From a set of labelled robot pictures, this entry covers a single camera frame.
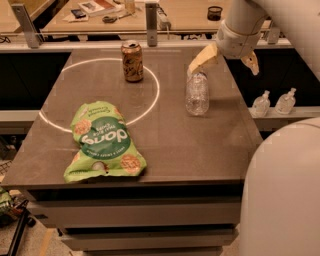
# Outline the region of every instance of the drawer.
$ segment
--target drawer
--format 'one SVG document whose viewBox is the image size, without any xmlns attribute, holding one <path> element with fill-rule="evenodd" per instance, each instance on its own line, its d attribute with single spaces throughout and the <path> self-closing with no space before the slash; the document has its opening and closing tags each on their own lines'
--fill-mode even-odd
<svg viewBox="0 0 320 256">
<path fill-rule="evenodd" d="M 84 200 L 29 202 L 29 211 L 47 227 L 130 227 L 238 224 L 235 198 L 192 200 Z"/>
<path fill-rule="evenodd" d="M 221 247 L 84 252 L 83 256 L 219 256 Z"/>
<path fill-rule="evenodd" d="M 97 231 L 99 229 L 73 230 L 73 234 L 63 235 L 61 239 L 74 251 L 112 251 L 225 246 L 238 235 L 232 225 L 135 227 L 94 233 Z"/>
</svg>

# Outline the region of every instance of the table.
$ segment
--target table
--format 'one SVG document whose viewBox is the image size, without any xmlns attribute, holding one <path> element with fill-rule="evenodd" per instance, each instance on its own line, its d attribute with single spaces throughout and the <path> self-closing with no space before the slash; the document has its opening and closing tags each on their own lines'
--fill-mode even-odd
<svg viewBox="0 0 320 256">
<path fill-rule="evenodd" d="M 22 191 L 28 210 L 73 250 L 219 255 L 237 236 L 243 181 L 262 139 L 222 57 L 206 66 L 208 113 L 187 114 L 186 67 L 201 49 L 144 47 L 137 84 L 124 80 L 120 44 L 74 50 L 2 187 Z M 96 100 L 118 106 L 148 167 L 136 178 L 66 184 L 79 150 L 70 122 Z"/>
<path fill-rule="evenodd" d="M 16 33 L 20 24 L 11 9 L 13 3 L 24 3 L 31 20 L 35 20 L 55 0 L 0 0 L 0 33 Z"/>
<path fill-rule="evenodd" d="M 68 23 L 63 19 L 69 15 L 71 9 L 79 8 L 78 3 L 84 0 L 70 0 L 63 9 L 48 23 L 42 30 L 43 33 L 145 33 L 145 9 L 144 3 L 138 1 L 136 6 L 141 11 L 136 12 L 135 17 L 127 17 L 113 24 L 104 24 L 103 16 L 90 17 L 86 22 Z M 160 6 L 167 13 L 171 22 L 170 33 L 213 33 L 216 32 L 221 20 L 224 19 L 230 9 L 230 0 L 161 0 Z M 209 6 L 219 5 L 223 7 L 222 18 L 220 21 L 209 21 L 207 10 Z M 266 22 L 264 29 L 267 29 L 270 22 Z"/>
</svg>

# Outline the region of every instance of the plastic water bottle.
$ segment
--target plastic water bottle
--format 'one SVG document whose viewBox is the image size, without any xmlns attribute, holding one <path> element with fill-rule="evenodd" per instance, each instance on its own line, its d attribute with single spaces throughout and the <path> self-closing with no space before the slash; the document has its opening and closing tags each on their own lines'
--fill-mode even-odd
<svg viewBox="0 0 320 256">
<path fill-rule="evenodd" d="M 264 94 L 255 99 L 252 105 L 251 114 L 254 117 L 264 117 L 270 107 L 269 91 L 264 91 Z"/>
<path fill-rule="evenodd" d="M 287 115 L 291 112 L 294 104 L 296 103 L 296 99 L 294 97 L 295 91 L 296 91 L 295 88 L 291 88 L 290 92 L 283 94 L 279 98 L 275 106 L 275 109 L 279 114 Z"/>
<path fill-rule="evenodd" d="M 209 109 L 208 80 L 204 72 L 192 75 L 187 81 L 186 109 L 194 116 L 204 115 Z"/>
</svg>

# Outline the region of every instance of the soda can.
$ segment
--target soda can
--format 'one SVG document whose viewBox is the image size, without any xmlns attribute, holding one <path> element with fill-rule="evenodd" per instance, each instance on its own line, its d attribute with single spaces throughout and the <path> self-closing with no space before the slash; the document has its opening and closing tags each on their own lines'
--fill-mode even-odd
<svg viewBox="0 0 320 256">
<path fill-rule="evenodd" d="M 143 79 L 142 48 L 138 41 L 128 40 L 121 46 L 124 77 L 128 82 Z"/>
</svg>

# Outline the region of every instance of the green snack bag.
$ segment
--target green snack bag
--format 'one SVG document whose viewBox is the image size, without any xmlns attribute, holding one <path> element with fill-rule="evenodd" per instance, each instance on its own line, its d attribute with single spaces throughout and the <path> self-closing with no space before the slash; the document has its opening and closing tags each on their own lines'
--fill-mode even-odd
<svg viewBox="0 0 320 256">
<path fill-rule="evenodd" d="M 71 123 L 81 146 L 64 173 L 66 182 L 97 176 L 138 176 L 147 166 L 137 151 L 123 116 L 103 101 L 82 105 Z"/>
</svg>

